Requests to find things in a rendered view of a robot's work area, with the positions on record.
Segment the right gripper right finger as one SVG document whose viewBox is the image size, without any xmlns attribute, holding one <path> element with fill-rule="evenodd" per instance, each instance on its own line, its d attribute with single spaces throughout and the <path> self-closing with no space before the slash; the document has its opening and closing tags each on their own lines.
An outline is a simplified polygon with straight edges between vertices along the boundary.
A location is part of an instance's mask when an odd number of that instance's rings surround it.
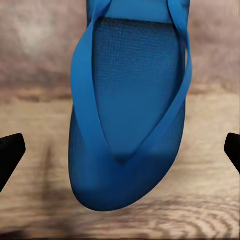
<svg viewBox="0 0 240 240">
<path fill-rule="evenodd" d="M 240 173 L 240 135 L 235 133 L 229 133 L 227 135 L 224 151 L 228 155 L 229 159 L 235 165 Z"/>
</svg>

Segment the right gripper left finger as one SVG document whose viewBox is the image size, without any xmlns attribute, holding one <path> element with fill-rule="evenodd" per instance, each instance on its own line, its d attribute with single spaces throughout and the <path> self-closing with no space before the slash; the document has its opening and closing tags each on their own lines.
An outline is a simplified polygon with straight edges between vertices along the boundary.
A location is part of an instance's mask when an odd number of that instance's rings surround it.
<svg viewBox="0 0 240 240">
<path fill-rule="evenodd" d="M 26 152 L 21 133 L 0 138 L 0 193 Z"/>
</svg>

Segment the sandal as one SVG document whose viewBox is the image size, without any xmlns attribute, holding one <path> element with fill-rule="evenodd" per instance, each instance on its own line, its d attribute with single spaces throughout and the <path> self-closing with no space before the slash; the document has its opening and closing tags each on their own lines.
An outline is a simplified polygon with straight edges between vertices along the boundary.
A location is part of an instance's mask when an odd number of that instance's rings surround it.
<svg viewBox="0 0 240 240">
<path fill-rule="evenodd" d="M 134 204 L 176 160 L 193 74 L 190 3 L 86 0 L 86 31 L 71 63 L 68 141 L 70 184 L 86 208 Z"/>
</svg>

